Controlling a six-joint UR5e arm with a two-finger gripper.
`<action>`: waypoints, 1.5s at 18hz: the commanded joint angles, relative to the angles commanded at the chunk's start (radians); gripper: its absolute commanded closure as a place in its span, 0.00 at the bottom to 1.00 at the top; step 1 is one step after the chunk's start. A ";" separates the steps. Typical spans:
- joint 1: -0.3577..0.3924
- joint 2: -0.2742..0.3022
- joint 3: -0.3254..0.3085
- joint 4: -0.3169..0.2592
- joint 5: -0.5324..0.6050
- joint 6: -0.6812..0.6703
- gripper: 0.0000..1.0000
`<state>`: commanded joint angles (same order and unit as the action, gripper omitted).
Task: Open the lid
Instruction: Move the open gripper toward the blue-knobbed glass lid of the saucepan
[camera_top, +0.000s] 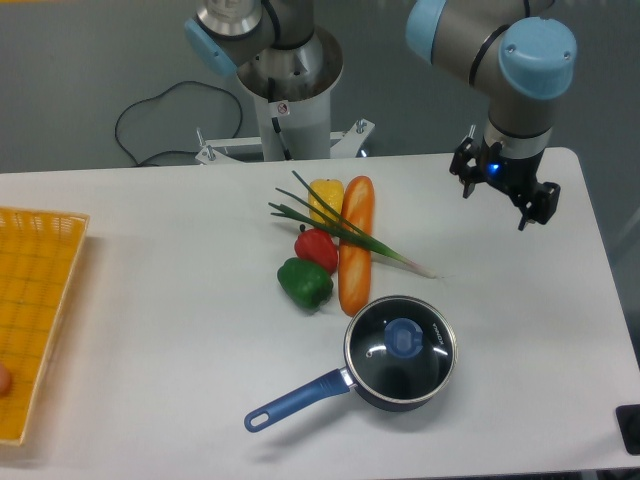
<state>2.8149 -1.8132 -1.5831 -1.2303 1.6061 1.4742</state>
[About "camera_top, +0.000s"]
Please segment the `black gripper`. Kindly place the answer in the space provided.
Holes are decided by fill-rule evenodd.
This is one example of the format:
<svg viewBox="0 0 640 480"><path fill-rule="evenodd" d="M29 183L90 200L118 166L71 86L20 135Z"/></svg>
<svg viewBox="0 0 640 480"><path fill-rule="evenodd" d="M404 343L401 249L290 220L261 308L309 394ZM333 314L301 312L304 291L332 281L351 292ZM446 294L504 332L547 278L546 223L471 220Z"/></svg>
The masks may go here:
<svg viewBox="0 0 640 480"><path fill-rule="evenodd" d="M487 183L507 195L521 212L519 231L532 223L546 225L556 212L561 192L558 184L537 179L549 139L549 130L534 136L485 130L480 144L473 139L461 142L449 172L462 184L464 199L477 183Z"/></svg>

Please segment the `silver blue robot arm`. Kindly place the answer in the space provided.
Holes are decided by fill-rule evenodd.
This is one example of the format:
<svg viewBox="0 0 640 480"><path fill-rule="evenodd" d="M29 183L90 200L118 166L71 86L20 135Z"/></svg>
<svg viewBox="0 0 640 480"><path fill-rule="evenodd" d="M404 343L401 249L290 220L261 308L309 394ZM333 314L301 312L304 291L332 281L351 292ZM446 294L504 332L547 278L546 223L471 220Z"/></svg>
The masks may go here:
<svg viewBox="0 0 640 480"><path fill-rule="evenodd" d="M577 44L546 19L545 1L419 1L408 47L489 99L480 142L466 138L450 165L465 194L485 183L510 198L523 224L547 223L560 187L537 170L571 85ZM193 51L253 98L266 160L346 158L363 136L331 138L330 94L343 71L337 40L310 1L204 1L184 25Z"/></svg>

